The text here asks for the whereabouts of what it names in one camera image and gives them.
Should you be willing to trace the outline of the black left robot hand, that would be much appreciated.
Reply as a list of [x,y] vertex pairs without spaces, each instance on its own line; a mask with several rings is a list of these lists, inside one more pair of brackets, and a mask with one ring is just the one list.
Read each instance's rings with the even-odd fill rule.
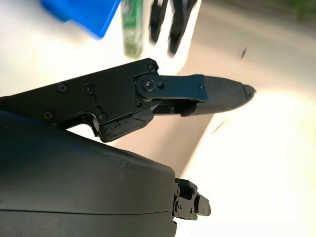
[[[175,55],[178,51],[183,34],[194,6],[197,0],[173,0],[173,18],[169,33],[169,52]],[[157,43],[164,22],[167,0],[163,0],[161,4],[158,0],[154,0],[151,5],[151,14],[149,20],[150,40]]]

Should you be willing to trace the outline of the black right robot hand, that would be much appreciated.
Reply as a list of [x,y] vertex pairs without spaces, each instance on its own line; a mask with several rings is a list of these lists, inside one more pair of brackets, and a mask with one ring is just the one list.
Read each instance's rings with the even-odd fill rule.
[[146,58],[0,99],[3,237],[173,237],[175,218],[211,214],[174,170],[109,146],[155,115],[215,114],[255,89],[205,75],[162,76]]

